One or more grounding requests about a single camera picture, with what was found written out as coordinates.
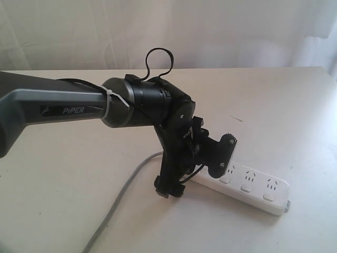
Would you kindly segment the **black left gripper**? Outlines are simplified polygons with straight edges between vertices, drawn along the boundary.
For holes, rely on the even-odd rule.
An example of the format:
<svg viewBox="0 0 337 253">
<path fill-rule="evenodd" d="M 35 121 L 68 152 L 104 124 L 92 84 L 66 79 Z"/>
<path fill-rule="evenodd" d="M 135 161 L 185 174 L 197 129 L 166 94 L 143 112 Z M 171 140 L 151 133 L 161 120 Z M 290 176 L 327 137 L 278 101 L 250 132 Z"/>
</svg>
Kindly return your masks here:
<svg viewBox="0 0 337 253">
<path fill-rule="evenodd" d="M 163 127 L 162 124 L 154 124 L 154 129 L 163 148 L 165 165 L 172 163 L 174 166 L 166 169 L 177 176 L 177 183 L 171 188 L 171 195 L 180 198 L 185 190 L 183 183 L 190 180 L 204 166 L 209 167 L 210 157 L 207 144 L 210 143 L 209 131 L 202 128 L 204 120 L 194 116 L 191 121 L 179 128 Z M 170 190 L 158 175 L 154 181 L 156 193 L 168 198 Z"/>
</svg>

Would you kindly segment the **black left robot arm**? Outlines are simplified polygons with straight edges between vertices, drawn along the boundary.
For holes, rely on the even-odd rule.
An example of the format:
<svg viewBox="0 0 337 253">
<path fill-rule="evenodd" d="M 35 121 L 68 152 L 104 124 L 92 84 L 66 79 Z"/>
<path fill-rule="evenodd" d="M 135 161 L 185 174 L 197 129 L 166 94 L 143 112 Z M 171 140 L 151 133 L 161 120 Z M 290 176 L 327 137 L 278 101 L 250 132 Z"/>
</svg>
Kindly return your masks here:
<svg viewBox="0 0 337 253">
<path fill-rule="evenodd" d="M 29 125 L 100 119 L 110 128 L 153 126 L 163 148 L 155 189 L 180 197 L 183 176 L 205 166 L 205 132 L 194 130 L 195 103 L 161 77 L 144 80 L 132 74 L 101 86 L 79 79 L 45 79 L 1 72 L 1 156 Z"/>
</svg>

